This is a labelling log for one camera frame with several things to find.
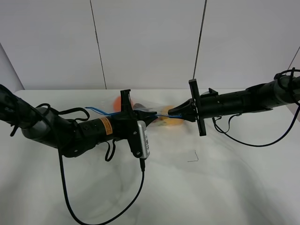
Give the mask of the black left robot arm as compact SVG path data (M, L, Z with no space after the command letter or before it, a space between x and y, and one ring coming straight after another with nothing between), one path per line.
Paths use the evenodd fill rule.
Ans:
M0 87L0 119L13 127L11 136L20 128L31 140L57 148L67 158L75 158L100 143L127 140L134 157L150 155L147 126L157 119L156 112L133 110L130 91L121 92L121 112L90 120L84 108L57 111L49 104L33 107Z

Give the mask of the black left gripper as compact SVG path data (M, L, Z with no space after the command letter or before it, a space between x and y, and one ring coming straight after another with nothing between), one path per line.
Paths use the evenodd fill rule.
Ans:
M130 89L120 91L120 113L113 115L112 120L115 125L115 137L126 139L134 157L141 157L141 140L137 125L138 120L144 121L146 126L155 121L157 112L133 110L130 99Z

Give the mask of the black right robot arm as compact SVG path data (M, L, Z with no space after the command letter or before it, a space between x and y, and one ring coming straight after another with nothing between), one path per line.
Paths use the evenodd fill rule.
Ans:
M192 97L170 109L168 114L196 122L200 136L206 135L204 119L269 111L300 99L300 78L292 78L290 75L277 74L269 83L226 94L219 94L211 88L200 94L196 79L189 80L189 86Z

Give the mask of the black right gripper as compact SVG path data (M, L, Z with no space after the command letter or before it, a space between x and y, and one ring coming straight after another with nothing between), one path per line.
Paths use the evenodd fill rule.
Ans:
M190 86L192 99L188 99L181 105L169 109L168 114L172 115L172 118L186 120L189 122L195 122L196 117L196 122L199 129L199 136L206 136L205 122L204 119L200 116L201 103L197 81L196 79L191 79L188 83ZM192 113L194 112L193 105L195 108L195 116L192 115Z

